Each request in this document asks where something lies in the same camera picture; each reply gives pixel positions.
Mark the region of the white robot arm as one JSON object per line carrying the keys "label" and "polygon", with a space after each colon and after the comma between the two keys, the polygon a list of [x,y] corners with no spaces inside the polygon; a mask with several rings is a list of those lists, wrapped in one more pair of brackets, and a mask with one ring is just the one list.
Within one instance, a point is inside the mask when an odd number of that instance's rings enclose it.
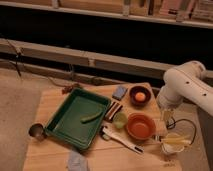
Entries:
{"label": "white robot arm", "polygon": [[186,98],[213,117],[213,87],[203,82],[206,68],[199,61],[189,61],[168,69],[163,76],[165,85],[157,95],[163,109],[175,109]]}

